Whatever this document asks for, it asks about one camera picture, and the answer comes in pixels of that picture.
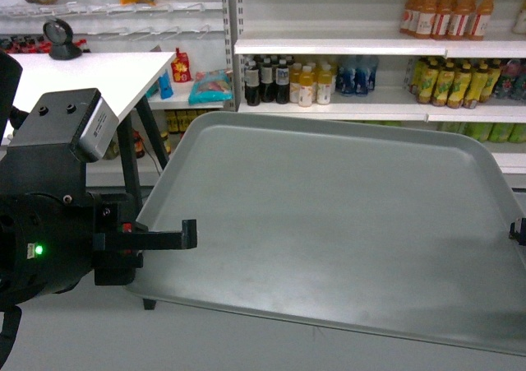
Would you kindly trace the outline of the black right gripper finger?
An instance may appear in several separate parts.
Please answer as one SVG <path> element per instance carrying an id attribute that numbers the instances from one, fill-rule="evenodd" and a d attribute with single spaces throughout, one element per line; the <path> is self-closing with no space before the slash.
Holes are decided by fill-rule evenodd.
<path id="1" fill-rule="evenodd" d="M 509 238 L 518 245 L 526 245 L 526 218 L 521 217 L 510 224 Z"/>

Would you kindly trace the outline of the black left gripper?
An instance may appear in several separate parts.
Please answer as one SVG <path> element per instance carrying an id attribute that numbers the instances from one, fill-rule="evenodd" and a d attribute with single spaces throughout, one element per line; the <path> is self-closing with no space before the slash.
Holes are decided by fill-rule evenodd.
<path id="1" fill-rule="evenodd" d="M 88 194 L 87 206 L 41 195 L 1 198 L 3 305 L 68 292 L 90 272 L 96 285 L 129 285 L 143 267 L 137 251 L 197 246 L 196 220 L 183 220 L 179 231 L 149 231 L 136 222 L 129 195 Z"/>

